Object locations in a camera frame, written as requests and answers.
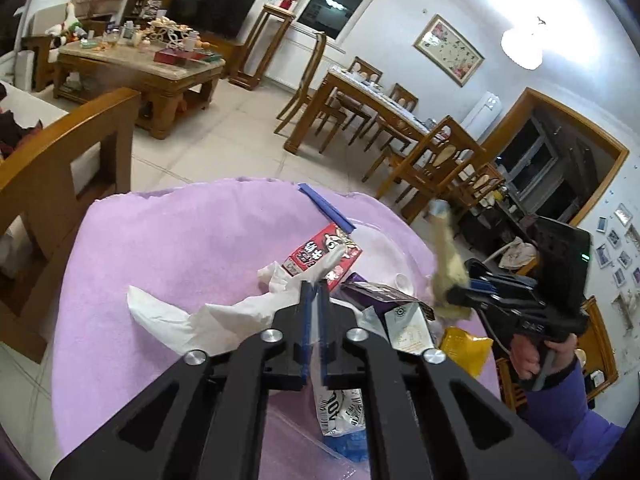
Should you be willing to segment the purple right sleeve forearm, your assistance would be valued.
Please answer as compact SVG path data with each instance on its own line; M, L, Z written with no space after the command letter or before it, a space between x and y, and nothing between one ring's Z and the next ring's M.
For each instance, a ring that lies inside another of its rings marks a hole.
M527 391L526 399L526 422L572 463L581 479L596 472L624 433L588 408L578 359L548 376L541 390Z

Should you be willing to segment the right hand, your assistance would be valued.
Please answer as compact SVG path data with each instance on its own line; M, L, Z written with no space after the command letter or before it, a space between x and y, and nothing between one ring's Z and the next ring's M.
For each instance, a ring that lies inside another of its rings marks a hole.
M562 373L575 365L577 348L575 334L570 334L564 342L546 341L544 345L549 351L555 352L548 375ZM536 344L528 337L519 334L515 334L511 340L510 360L516 374L523 380L537 376L544 365Z

